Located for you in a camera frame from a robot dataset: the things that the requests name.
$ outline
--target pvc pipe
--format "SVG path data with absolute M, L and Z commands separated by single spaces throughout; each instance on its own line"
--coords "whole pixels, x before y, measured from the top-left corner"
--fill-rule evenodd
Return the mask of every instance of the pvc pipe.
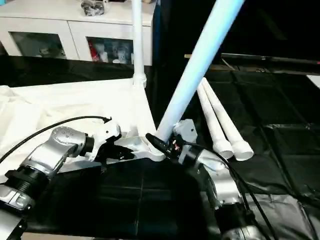
M 254 155 L 254 151 L 250 147 L 249 143 L 242 138 L 205 77 L 202 80 L 202 84 L 223 131 L 232 145 L 235 158 L 238 161 L 250 159 Z
M 231 158 L 234 155 L 234 151 L 230 142 L 226 140 L 225 134 L 221 129 L 216 114 L 210 104 L 209 98 L 201 83 L 197 88 L 197 93 L 206 120 L 206 124 L 208 125 L 209 132 L 213 141 L 213 150 L 225 159 Z
M 195 45 L 156 136 L 167 142 L 245 0 L 217 0 Z
M 133 80 L 140 81 L 147 86 L 147 78 L 144 69 L 144 53 L 142 38 L 142 3 L 141 0 L 132 0 L 132 22 L 133 22 Z

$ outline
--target glass cabinet door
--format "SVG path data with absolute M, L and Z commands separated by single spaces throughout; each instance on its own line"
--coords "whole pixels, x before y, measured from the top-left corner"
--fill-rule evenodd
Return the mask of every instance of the glass cabinet door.
M 0 17 L 0 42 L 10 56 L 79 60 L 66 20 Z
M 10 32 L 22 56 L 66 59 L 58 34 L 37 32 Z
M 92 61 L 114 64 L 133 64 L 133 41 L 128 39 L 86 37 Z

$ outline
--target table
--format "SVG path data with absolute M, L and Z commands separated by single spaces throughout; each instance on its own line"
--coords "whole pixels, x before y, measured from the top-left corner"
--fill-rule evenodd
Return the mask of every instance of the table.
M 1 84 L 11 87 L 128 78 L 133 68 L 57 59 L 1 57 Z M 156 126 L 183 64 L 146 67 L 146 94 Z M 255 152 L 232 162 L 250 184 L 280 239 L 320 232 L 320 90 L 306 76 L 213 72 L 206 78 Z M 212 146 L 195 95 L 197 142 Z M 203 189 L 179 166 L 141 159 L 58 175 L 36 205 L 28 231 L 124 239 L 219 239 Z M 256 219 L 263 220 L 252 204 Z

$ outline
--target black cable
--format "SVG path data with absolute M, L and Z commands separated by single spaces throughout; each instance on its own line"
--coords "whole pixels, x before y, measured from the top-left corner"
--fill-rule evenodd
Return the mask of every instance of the black cable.
M 231 173 L 234 175 L 234 177 L 237 178 L 237 179 L 242 183 L 242 185 L 246 188 L 246 190 L 247 190 L 248 193 L 250 194 L 250 196 L 251 196 L 254 204 L 255 204 L 256 207 L 258 208 L 258 210 L 259 210 L 259 212 L 260 212 L 263 220 L 265 221 L 265 224 L 266 224 L 267 227 L 269 228 L 269 230 L 270 230 L 273 238 L 274 238 L 275 240 L 279 240 L 279 238 L 278 238 L 278 236 L 277 236 L 274 228 L 272 227 L 270 221 L 268 220 L 268 217 L 266 216 L 264 210 L 262 209 L 260 203 L 258 202 L 255 194 L 252 192 L 252 190 L 250 189 L 250 187 L 248 186 L 248 184 L 246 183 L 246 181 L 245 181 L 245 180 L 239 175 L 239 173 L 229 164 L 229 162 L 228 162 L 226 159 L 224 159 L 224 157 L 222 157 L 219 153 L 213 151 L 212 149 L 210 149 L 210 148 L 208 148 L 208 147 L 205 147 L 205 146 L 202 146 L 202 145 L 200 145 L 200 144 L 193 143 L 193 142 L 187 142 L 187 141 L 183 141 L 183 143 L 184 143 L 185 145 L 190 145 L 190 146 L 194 146 L 194 147 L 198 147 L 198 148 L 202 148 L 202 149 L 204 149 L 204 150 L 207 150 L 207 151 L 209 151 L 209 152 L 217 155 L 217 156 L 224 162 L 224 164 L 229 168 L 229 170 L 230 170 Z M 249 203 L 248 203 L 248 201 L 247 201 L 246 196 L 245 196 L 244 193 L 243 193 L 243 196 L 242 196 L 242 197 L 243 197 L 243 201 L 244 201 L 244 204 L 246 205 L 246 207 L 249 207 Z
M 31 134 L 30 136 L 28 136 L 27 138 L 23 139 L 21 142 L 19 142 L 17 145 L 15 145 L 13 148 L 11 148 L 8 152 L 6 152 L 1 158 L 0 158 L 0 164 L 10 155 L 12 154 L 15 150 L 17 150 L 21 145 L 25 144 L 26 142 L 28 142 L 30 139 L 34 138 L 35 136 L 49 130 L 52 129 L 56 126 L 59 126 L 61 124 L 65 124 L 71 121 L 75 121 L 75 120 L 79 120 L 79 119 L 102 119 L 104 121 L 104 123 L 109 122 L 111 119 L 106 118 L 104 116 L 77 116 L 77 117 L 73 117 L 73 118 L 69 118 L 63 121 L 59 121 L 55 124 L 52 124 L 50 126 L 47 126 L 33 134 Z

